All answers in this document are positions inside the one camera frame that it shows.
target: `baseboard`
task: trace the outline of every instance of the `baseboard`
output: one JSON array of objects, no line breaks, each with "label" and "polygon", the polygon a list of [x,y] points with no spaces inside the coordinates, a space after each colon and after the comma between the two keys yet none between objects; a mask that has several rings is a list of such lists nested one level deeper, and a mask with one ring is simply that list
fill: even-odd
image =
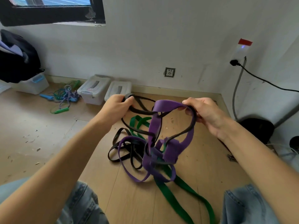
[{"label": "baseboard", "polygon": [[[68,83],[72,80],[78,80],[75,78],[53,76],[53,75],[45,75],[45,76],[49,82],[54,82],[54,83],[62,83],[62,82]],[[86,81],[86,79],[79,79],[79,80],[83,83]],[[230,116],[229,111],[224,103],[223,97],[219,93],[198,92],[198,91],[190,91],[190,90],[175,90],[175,89],[166,89],[160,87],[139,86],[139,85],[133,85],[132,92],[167,95],[167,96],[175,96],[175,97],[210,97],[217,102],[219,108],[221,108],[225,113],[227,113]]]}]

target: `right hand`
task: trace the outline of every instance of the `right hand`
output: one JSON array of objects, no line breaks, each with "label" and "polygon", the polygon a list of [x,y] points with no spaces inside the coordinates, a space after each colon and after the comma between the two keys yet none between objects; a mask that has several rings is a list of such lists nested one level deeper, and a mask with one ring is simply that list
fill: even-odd
[{"label": "right hand", "polygon": [[[230,119],[211,98],[193,98],[189,97],[182,101],[185,105],[191,105],[197,114],[197,122],[203,123],[212,135],[223,139],[225,133],[222,131],[227,120]],[[186,109],[187,115],[192,115],[189,109]]]}]

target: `plastic storage box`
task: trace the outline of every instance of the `plastic storage box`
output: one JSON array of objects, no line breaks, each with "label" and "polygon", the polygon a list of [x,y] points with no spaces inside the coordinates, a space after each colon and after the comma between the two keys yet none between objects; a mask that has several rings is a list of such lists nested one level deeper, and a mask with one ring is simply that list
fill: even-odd
[{"label": "plastic storage box", "polygon": [[131,82],[119,82],[119,81],[113,81],[108,91],[105,95],[105,101],[107,101],[113,94],[122,94],[126,95],[128,93],[131,93],[132,91],[132,83]]},{"label": "plastic storage box", "polygon": [[31,79],[19,83],[10,82],[9,85],[16,91],[39,94],[49,86],[49,83],[44,74],[39,73]]},{"label": "plastic storage box", "polygon": [[85,103],[101,105],[110,85],[110,78],[92,76],[78,90]]}]

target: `black power cord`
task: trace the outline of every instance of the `black power cord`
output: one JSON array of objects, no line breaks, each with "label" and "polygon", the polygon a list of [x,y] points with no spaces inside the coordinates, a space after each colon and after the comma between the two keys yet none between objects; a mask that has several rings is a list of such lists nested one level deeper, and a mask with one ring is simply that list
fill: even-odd
[{"label": "black power cord", "polygon": [[262,78],[260,78],[260,77],[258,77],[258,76],[256,76],[256,75],[250,73],[249,71],[246,70],[246,68],[245,68],[244,66],[242,66],[242,65],[238,62],[238,60],[232,60],[232,61],[230,61],[230,64],[233,65],[233,66],[236,66],[236,65],[237,65],[237,66],[240,66],[240,67],[243,68],[249,75],[251,75],[251,76],[253,76],[253,77],[255,77],[255,78],[259,79],[259,80],[262,80],[262,81],[264,81],[264,82],[266,82],[266,83],[268,83],[268,84],[270,84],[270,85],[272,85],[272,86],[274,86],[274,87],[276,87],[276,88],[278,88],[278,89],[286,90],[286,91],[293,91],[293,92],[298,92],[298,93],[299,93],[299,90],[290,90],[290,89],[284,89],[284,88],[281,88],[281,87],[276,86],[276,85],[274,85],[273,83],[271,83],[271,82],[269,82],[269,81],[267,81],[267,80],[265,80],[265,79],[262,79]]}]

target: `wall socket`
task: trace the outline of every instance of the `wall socket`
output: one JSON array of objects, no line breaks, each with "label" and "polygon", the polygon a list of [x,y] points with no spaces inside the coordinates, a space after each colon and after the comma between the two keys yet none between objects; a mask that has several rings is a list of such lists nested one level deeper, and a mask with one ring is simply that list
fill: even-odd
[{"label": "wall socket", "polygon": [[164,77],[171,77],[171,78],[173,78],[175,71],[176,71],[175,68],[166,67],[165,71],[164,71]]}]

